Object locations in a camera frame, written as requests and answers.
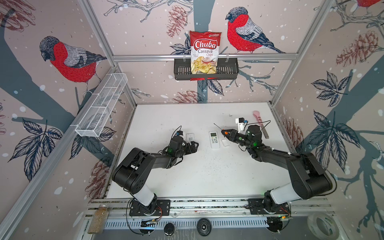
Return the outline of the white battery cover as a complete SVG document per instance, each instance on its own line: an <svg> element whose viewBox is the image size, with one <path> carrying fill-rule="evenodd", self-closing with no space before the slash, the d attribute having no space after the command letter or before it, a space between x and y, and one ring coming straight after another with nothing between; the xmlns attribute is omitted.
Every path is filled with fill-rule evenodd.
<svg viewBox="0 0 384 240"><path fill-rule="evenodd" d="M230 142L227 139L222 139L221 142L222 142L224 147L229 147L230 146Z"/></svg>

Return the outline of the white remote control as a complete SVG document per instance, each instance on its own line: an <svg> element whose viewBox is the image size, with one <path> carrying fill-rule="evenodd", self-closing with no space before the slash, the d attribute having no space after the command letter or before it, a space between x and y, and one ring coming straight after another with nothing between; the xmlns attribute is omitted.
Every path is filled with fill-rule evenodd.
<svg viewBox="0 0 384 240"><path fill-rule="evenodd" d="M195 141L195 134L194 133L187 133L186 134L186 142L191 143Z"/></svg>
<svg viewBox="0 0 384 240"><path fill-rule="evenodd" d="M220 148L220 143L219 143L219 137L218 137L218 132L216 131L210 131L209 132L209 135L210 135L210 144L211 144L211 148L213 150L217 150Z"/></svg>

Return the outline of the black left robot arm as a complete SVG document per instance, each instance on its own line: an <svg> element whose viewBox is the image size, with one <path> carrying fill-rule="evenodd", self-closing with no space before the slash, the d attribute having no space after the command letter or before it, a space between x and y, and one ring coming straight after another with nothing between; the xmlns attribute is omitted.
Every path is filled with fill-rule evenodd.
<svg viewBox="0 0 384 240"><path fill-rule="evenodd" d="M175 135L159 153L148 153L133 148L112 174L112 181L134 197L149 212L153 212L157 195L146 185L153 169L170 169L181 163L184 156L197 152L199 143L186 142L181 135Z"/></svg>

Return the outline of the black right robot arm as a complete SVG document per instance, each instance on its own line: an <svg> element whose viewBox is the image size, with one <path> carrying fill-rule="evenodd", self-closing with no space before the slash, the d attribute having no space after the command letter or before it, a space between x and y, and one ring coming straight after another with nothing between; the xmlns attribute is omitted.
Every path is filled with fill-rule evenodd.
<svg viewBox="0 0 384 240"><path fill-rule="evenodd" d="M258 125L250 126L245 134L234 129L222 129L222 135L232 143L245 147L252 159L272 164L288 171L291 182L264 194L264 209L275 212L281 205L321 196L333 189L333 182L312 153L289 153L262 143Z"/></svg>

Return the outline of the black round speaker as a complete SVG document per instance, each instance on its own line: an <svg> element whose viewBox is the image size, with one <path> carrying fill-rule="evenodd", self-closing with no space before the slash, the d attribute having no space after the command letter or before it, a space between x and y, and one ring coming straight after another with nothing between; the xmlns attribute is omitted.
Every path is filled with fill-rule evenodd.
<svg viewBox="0 0 384 240"><path fill-rule="evenodd" d="M197 231L199 235L206 237L211 233L212 224L209 219L202 218L197 222Z"/></svg>

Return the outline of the black round cap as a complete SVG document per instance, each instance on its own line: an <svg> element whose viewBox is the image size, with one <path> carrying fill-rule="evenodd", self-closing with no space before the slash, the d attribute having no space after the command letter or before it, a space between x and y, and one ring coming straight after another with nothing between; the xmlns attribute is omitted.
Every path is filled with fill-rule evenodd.
<svg viewBox="0 0 384 240"><path fill-rule="evenodd" d="M167 237L170 237L172 236L176 231L176 227L173 223L167 223L164 227L164 234L167 236Z"/></svg>

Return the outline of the Chuba cassava chips bag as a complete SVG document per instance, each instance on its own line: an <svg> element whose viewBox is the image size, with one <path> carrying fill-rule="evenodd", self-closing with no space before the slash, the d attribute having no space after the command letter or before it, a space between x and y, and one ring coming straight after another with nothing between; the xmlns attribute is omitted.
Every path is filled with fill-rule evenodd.
<svg viewBox="0 0 384 240"><path fill-rule="evenodd" d="M192 74L216 74L221 33L190 32Z"/></svg>

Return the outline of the glass jar with grains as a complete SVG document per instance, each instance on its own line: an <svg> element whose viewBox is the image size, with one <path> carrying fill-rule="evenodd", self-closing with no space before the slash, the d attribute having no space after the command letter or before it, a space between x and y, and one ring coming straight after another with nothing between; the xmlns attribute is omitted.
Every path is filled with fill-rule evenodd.
<svg viewBox="0 0 384 240"><path fill-rule="evenodd" d="M101 204L92 217L88 234L101 234L104 231L108 215L108 205Z"/></svg>

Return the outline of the clear tape roll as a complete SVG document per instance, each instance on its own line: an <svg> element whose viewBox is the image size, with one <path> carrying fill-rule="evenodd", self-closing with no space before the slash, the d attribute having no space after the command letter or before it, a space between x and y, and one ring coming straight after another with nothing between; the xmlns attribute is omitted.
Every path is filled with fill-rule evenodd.
<svg viewBox="0 0 384 240"><path fill-rule="evenodd" d="M318 240L337 240L340 236L337 223L327 214L311 214L307 218L307 224L311 233Z"/></svg>

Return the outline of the pink handled knife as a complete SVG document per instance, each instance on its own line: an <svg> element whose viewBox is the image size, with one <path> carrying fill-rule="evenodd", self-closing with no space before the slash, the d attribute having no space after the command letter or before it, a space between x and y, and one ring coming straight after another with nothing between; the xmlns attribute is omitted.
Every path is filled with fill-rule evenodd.
<svg viewBox="0 0 384 240"><path fill-rule="evenodd" d="M269 139L269 134L267 133L265 127L271 122L270 120L263 121L260 115L259 111L253 111L253 116L255 117L257 121L257 125L260 126L261 132L263 133L263 136L265 139Z"/></svg>

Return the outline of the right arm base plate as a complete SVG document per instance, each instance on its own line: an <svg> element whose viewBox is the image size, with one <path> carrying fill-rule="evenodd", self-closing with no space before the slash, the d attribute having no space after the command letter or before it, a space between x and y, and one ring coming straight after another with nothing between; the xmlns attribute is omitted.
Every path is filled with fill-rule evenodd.
<svg viewBox="0 0 384 240"><path fill-rule="evenodd" d="M290 215L288 203L276 204L270 199L248 199L247 209L251 215Z"/></svg>

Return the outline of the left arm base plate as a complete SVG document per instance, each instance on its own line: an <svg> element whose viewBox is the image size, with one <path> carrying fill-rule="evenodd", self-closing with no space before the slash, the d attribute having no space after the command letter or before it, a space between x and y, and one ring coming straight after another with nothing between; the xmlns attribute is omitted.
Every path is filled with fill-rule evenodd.
<svg viewBox="0 0 384 240"><path fill-rule="evenodd" d="M131 206L128 207L130 217L160 217L168 216L170 214L170 200L156 200L152 201L149 206L141 204L134 199L131 202Z"/></svg>

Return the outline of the white mesh wall shelf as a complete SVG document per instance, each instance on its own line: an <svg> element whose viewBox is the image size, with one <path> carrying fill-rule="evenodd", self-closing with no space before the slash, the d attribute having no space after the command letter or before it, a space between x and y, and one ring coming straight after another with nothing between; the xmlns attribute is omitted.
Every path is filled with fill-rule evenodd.
<svg viewBox="0 0 384 240"><path fill-rule="evenodd" d="M80 137L100 137L127 81L123 73L107 75L107 81L75 129Z"/></svg>

